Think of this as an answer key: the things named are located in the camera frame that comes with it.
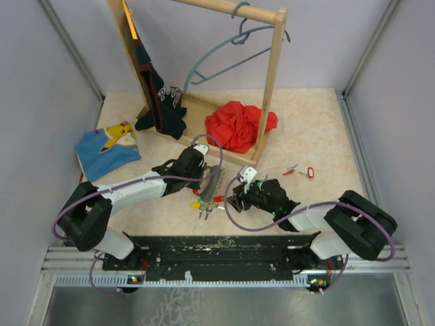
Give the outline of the grey key organiser plate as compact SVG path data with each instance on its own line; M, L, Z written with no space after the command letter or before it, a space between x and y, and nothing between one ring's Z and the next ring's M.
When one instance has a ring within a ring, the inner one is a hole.
M206 187L200 191L198 197L200 203L203 206L208 206L213 202L213 197L215 196L217 190L222 184L222 179L224 178L225 169L221 166L215 165L209 167L210 179L206 184Z

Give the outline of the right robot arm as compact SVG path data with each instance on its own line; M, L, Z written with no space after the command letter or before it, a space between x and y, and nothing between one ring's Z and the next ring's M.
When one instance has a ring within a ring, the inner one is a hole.
M235 188L227 187L224 207L237 212L255 207L273 216L265 230L275 226L286 232L312 234L304 251L304 262L317 269L328 258L356 254L367 261L390 261L396 255L392 236L396 220L353 190L337 200L302 206L288 198L277 179L255 180Z

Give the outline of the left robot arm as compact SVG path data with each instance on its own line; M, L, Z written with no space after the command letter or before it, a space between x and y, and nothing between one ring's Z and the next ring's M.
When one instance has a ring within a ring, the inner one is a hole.
M139 202L175 194L185 187L197 189L208 151L205 144L191 145L177 159L123 183L97 187L83 182L58 214L54 227L60 228L78 251L94 249L109 254L132 270L140 264L141 252L128 235L108 227L109 219Z

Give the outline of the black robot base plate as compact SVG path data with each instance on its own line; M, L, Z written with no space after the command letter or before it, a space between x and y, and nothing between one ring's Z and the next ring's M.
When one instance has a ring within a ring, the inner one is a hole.
M287 281L309 270L338 271L337 257L320 259L309 249L312 235L135 236L133 258L106 254L104 271L144 273L147 281Z

